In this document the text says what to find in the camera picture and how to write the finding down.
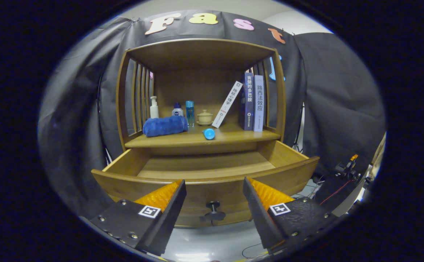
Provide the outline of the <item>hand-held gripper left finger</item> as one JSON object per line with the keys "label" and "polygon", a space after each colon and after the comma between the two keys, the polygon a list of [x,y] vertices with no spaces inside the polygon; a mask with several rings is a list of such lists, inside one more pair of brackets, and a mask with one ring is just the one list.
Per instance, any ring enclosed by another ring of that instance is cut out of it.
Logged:
{"label": "hand-held gripper left finger", "polygon": [[136,201],[121,199],[89,222],[116,242],[160,256],[186,196],[185,181],[180,179]]}

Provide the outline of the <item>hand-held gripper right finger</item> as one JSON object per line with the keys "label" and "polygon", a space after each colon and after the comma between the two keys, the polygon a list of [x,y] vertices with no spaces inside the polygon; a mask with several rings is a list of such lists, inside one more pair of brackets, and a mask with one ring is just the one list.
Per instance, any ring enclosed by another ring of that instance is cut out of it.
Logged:
{"label": "hand-held gripper right finger", "polygon": [[307,197],[294,199],[255,179],[246,177],[243,194],[270,255],[292,254],[333,229],[338,217]]}

